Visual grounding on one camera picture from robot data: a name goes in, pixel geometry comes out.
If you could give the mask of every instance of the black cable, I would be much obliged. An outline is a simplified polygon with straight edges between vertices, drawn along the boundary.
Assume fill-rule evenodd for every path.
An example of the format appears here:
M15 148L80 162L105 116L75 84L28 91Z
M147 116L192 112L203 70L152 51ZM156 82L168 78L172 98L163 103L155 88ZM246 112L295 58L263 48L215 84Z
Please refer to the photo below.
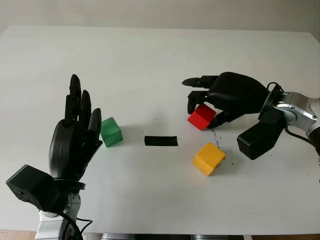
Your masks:
M82 233L80 232L77 224L75 223L75 221L72 220L71 217L69 217L67 214L65 214L64 212L62 211L59 211L59 212L55 212L56 214L58 214L59 216L63 217L65 220L67 220L68 224L70 224L74 231L75 231L75 236L78 238L78 240L84 240L83 237L82 237Z
M278 87L280 87L280 90L281 90L282 92L284 92L284 90L283 90L282 87L279 85L279 83L277 83L277 82L275 82L275 81L269 82L268 85L266 86L266 89L269 90L269 87L270 87L271 84L277 85Z
M293 137L296 137L296 138L298 138L298 139L301 139L301 140L307 142L308 144L311 144L311 145L312 145L312 143L311 143L307 138L305 138L305 137L303 137L303 136L300 136L300 135L298 135L298 134L295 134L295 133L289 131L288 126L285 126L284 130L285 130L285 132L286 132L287 134L289 134L289 135L291 135L291 136L293 136Z
M81 229L81 233L83 233L84 232L84 230L90 225L90 224L92 224L93 223L93 221L92 220L90 220L90 219L82 219L82 218L76 218L77 220L79 220L79 221L82 221L82 222L89 222L87 225L85 225L82 229Z
M67 230L68 230L69 225L70 225L69 222L67 222L66 225L65 225L65 228L64 228L63 234L62 234L62 240L66 239L66 234L67 234Z

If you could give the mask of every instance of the tiled floor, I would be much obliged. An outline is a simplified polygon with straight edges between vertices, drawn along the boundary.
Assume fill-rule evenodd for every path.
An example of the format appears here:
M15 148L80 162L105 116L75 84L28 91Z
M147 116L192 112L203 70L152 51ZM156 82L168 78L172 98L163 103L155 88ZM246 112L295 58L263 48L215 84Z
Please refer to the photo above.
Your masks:
M0 230L0 240L34 240L36 233L33 231L5 231Z
M98 234L88 234L86 240L96 240ZM0 240L34 240L33 231L7 231L0 230ZM320 240L320 234L308 235L261 235L252 236L253 240Z

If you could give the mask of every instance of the block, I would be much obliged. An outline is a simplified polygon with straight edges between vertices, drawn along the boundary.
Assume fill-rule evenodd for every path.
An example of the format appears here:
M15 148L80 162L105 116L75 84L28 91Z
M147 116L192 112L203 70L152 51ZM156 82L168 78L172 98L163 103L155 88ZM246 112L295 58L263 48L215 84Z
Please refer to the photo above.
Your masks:
M113 117L102 121L100 134L106 147L110 147L123 139L122 132Z
M216 112L205 104L200 104L189 116L188 121L199 130L204 130L216 116Z
M226 154L208 142L194 157L193 164L205 175L209 176L214 169L225 159Z

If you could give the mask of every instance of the red cube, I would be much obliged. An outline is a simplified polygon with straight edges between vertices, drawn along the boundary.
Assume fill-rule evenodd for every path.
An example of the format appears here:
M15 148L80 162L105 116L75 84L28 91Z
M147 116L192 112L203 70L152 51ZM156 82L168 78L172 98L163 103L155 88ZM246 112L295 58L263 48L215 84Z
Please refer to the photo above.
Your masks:
M205 104L200 104L189 116L188 121L200 130L205 129L216 116L216 112Z

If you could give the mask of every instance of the robotic hand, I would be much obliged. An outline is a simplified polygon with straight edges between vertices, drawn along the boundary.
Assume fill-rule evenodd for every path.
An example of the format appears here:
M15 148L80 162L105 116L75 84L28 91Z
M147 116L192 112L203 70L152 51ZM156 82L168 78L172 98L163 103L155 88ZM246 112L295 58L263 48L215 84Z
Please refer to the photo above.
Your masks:
M320 155L320 98L308 98L297 92L284 92L281 86L271 82L264 87L257 80L224 72L219 76L189 78L183 85L205 88L192 91L188 96L187 111L191 114L197 104L208 102L222 110L207 128L216 128L244 114L259 114L259 123L240 134L239 149L254 160L276 144L283 129L290 135L312 144ZM272 91L269 85L275 84ZM291 133L288 125L306 132L308 139Z
M80 232L75 223L81 204L79 191L85 189L79 180L102 144L101 111L97 108L91 113L89 93L83 90L81 95L80 80L75 74L69 89L64 119L55 127L50 145L50 175L24 165L6 181L18 199L40 210L36 240L65 240L72 236L82 239L83 230Z

